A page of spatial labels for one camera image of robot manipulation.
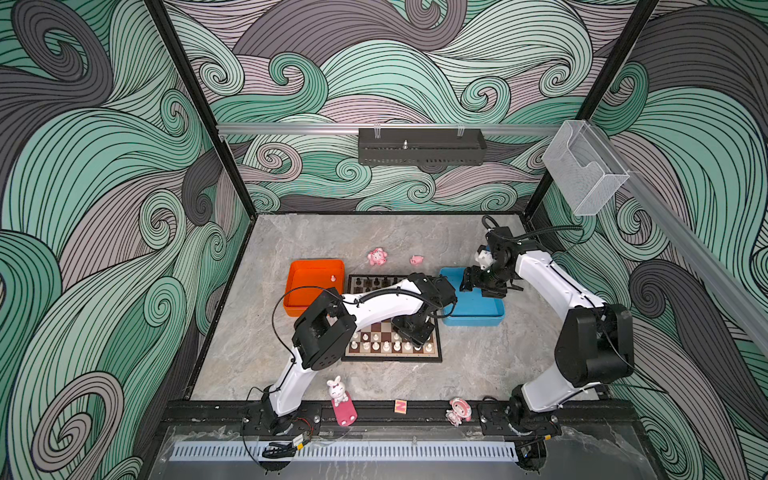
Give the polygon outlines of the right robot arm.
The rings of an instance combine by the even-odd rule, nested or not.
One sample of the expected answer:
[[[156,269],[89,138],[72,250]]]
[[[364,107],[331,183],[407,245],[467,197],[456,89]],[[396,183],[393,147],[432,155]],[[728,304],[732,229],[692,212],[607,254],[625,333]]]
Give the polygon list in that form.
[[[477,264],[465,269],[460,289],[503,299],[508,291],[520,290],[514,282],[523,280],[562,320],[552,366],[510,397],[513,422],[548,414],[586,390],[633,375],[633,318],[627,308],[578,283],[536,241],[540,234],[574,231],[577,225],[515,235],[489,215],[481,224],[486,243],[476,252]]]

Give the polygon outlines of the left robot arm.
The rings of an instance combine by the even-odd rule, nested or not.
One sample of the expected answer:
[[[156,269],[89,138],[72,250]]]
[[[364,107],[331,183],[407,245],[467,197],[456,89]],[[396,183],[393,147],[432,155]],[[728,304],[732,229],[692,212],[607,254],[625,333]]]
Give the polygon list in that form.
[[[458,303],[443,276],[413,273],[392,286],[359,294],[321,289],[318,297],[294,322],[290,357],[276,383],[262,394],[272,422],[289,418],[300,407],[317,372],[343,356],[356,333],[383,321],[392,324],[400,343],[424,348],[443,313]]]

